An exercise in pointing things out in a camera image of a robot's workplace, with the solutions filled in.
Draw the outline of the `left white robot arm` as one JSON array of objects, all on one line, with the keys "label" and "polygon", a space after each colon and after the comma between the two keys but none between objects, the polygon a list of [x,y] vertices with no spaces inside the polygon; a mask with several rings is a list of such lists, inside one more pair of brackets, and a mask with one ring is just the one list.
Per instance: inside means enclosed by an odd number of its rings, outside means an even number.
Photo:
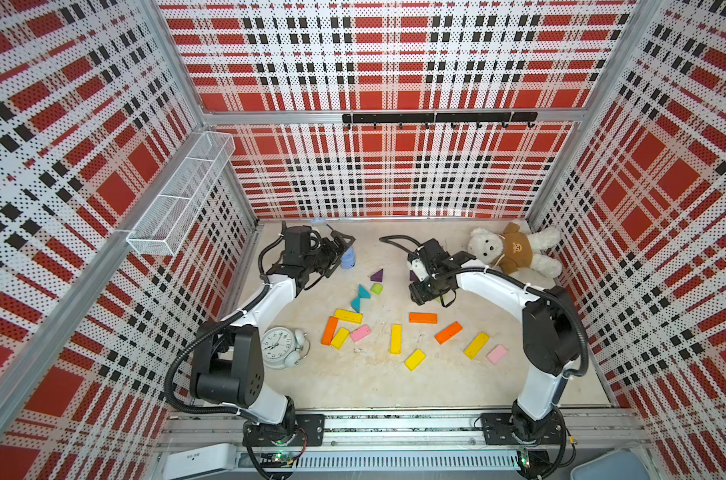
[{"label": "left white robot arm", "polygon": [[221,320],[202,324],[171,362],[163,384],[166,402],[179,412],[237,416],[292,434],[294,402],[266,382],[264,330],[314,286],[312,275],[331,277],[354,242],[335,229],[323,237],[309,225],[283,224],[278,238],[259,253],[261,289]]}]

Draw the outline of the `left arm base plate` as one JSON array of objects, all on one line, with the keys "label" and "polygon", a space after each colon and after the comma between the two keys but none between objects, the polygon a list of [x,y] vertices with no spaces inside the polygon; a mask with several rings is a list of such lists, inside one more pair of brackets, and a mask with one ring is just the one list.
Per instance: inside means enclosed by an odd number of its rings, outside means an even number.
[{"label": "left arm base plate", "polygon": [[250,447],[321,446],[325,420],[323,414],[298,414],[279,424],[246,422],[244,444]]}]

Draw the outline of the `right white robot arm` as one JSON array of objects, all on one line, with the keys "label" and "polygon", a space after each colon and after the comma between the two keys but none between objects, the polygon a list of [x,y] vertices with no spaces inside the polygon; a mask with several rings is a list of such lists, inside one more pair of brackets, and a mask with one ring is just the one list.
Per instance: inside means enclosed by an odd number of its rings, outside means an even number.
[{"label": "right white robot arm", "polygon": [[435,239],[407,252],[415,279],[411,300],[423,305],[461,289],[507,311],[521,323],[529,362],[524,386],[511,407],[510,435],[520,444],[540,441],[556,419],[567,382],[589,367],[587,334],[569,293],[540,289],[483,264],[467,252],[447,253]]}]

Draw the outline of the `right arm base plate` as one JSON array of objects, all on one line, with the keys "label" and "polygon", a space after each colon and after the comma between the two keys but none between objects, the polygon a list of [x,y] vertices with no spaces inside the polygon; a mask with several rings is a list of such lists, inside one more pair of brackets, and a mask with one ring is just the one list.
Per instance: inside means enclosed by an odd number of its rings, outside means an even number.
[{"label": "right arm base plate", "polygon": [[483,413],[480,429],[487,445],[498,446],[558,445],[565,433],[555,412],[540,420],[512,412]]}]

